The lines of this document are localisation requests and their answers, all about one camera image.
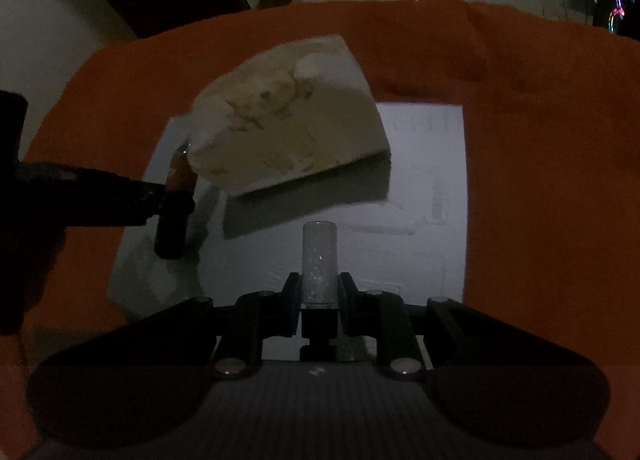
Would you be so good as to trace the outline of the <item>brown small bottle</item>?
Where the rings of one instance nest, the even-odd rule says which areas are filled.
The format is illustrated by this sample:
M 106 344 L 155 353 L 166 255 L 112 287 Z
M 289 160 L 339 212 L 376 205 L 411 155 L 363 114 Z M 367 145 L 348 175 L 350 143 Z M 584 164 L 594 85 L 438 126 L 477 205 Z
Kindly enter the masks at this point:
M 173 191 L 187 187 L 193 179 L 193 172 L 188 159 L 188 143 L 181 144 L 171 155 L 166 186 Z

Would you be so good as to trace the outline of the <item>clear glitter tube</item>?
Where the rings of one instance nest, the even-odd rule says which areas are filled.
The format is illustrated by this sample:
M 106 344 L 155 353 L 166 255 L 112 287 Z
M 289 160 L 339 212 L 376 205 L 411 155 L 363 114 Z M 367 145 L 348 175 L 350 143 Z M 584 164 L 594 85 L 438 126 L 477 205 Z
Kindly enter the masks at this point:
M 307 309 L 337 308 L 337 228 L 314 221 L 303 227 L 302 300 Z

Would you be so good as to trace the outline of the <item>white small box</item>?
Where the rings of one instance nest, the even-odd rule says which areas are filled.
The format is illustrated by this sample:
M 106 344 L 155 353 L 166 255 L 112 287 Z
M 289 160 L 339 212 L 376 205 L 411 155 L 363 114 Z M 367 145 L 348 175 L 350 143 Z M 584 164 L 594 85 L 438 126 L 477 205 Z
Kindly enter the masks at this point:
M 126 229 L 107 288 L 107 298 L 119 309 L 131 317 L 144 317 L 202 294 L 194 263 L 162 260 L 144 228 Z

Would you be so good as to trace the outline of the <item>white paper sheet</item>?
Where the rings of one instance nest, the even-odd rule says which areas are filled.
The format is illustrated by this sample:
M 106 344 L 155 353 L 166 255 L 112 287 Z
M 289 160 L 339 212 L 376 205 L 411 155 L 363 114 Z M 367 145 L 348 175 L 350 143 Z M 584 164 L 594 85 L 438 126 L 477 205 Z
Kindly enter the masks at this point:
M 186 256 L 203 294 L 230 305 L 278 291 L 302 267 L 303 227 L 337 228 L 337 262 L 362 290 L 422 305 L 460 300 L 468 189 L 459 106 L 378 105 L 390 151 L 327 173 L 231 198 L 206 180 L 195 188 Z

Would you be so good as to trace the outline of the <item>red tablecloth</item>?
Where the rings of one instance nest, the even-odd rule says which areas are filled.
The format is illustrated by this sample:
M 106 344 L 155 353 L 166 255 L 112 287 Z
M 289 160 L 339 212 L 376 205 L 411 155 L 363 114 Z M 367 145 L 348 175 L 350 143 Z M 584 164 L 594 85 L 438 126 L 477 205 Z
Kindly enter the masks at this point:
M 94 53 L 27 150 L 137 179 L 167 120 L 254 54 L 337 34 L 382 102 L 464 109 L 464 301 L 589 357 L 597 436 L 639 454 L 639 46 L 602 28 L 462 0 L 295 2 Z

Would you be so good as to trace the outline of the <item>rgb lit computer case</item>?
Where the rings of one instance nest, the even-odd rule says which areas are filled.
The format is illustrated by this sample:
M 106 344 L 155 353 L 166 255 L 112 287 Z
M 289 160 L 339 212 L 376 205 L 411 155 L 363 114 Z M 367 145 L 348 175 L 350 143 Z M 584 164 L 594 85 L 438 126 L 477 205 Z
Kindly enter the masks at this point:
M 618 28 L 622 26 L 626 16 L 625 6 L 629 0 L 614 0 L 614 6 L 610 14 L 608 14 L 608 32 L 615 35 Z

